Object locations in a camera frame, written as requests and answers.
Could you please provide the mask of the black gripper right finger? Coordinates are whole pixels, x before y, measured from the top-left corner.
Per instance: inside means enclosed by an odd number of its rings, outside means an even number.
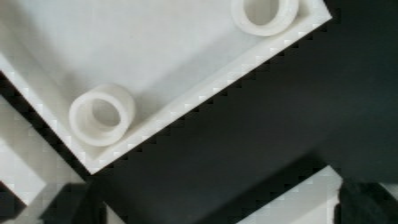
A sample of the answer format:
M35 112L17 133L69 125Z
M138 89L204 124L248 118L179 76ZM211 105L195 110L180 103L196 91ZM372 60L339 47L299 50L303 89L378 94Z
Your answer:
M376 183L344 181L337 199L335 224L398 224L398 200Z

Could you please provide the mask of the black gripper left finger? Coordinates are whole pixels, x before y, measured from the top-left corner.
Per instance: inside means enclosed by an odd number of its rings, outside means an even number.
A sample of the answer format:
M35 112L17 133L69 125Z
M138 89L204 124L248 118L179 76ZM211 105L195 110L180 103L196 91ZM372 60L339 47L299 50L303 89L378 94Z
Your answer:
M92 185L69 183L51 200L38 220L42 224L104 224L106 209Z

